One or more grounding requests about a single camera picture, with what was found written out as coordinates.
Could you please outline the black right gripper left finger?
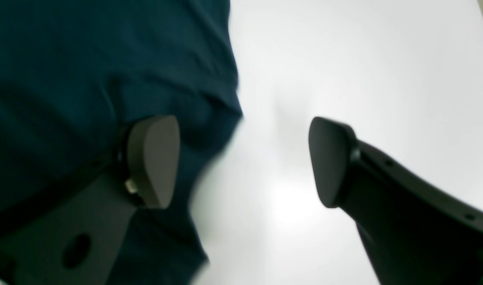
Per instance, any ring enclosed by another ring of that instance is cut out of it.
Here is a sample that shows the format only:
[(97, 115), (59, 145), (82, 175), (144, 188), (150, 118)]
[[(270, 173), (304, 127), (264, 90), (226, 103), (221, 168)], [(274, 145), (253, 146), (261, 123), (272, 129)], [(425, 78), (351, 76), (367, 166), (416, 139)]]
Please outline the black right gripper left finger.
[(104, 285), (139, 209), (174, 193), (180, 129), (174, 116), (121, 128), (116, 141), (62, 180), (0, 210), (0, 284)]

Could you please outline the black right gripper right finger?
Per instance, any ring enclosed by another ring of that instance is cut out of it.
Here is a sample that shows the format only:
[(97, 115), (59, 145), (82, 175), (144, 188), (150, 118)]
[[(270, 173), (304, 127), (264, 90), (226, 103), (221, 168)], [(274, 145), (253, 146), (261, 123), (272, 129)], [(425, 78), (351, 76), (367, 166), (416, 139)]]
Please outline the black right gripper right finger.
[(381, 285), (483, 285), (483, 211), (357, 139), (346, 124), (314, 118), (309, 151), (320, 201), (354, 220)]

